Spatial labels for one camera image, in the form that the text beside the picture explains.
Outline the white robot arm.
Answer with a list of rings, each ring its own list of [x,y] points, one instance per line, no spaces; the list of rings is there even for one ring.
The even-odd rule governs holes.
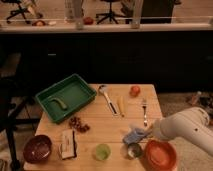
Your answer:
[[[213,131],[210,117],[200,107],[190,107],[168,117],[156,119],[147,129],[155,138],[170,141],[181,137],[213,157]]]

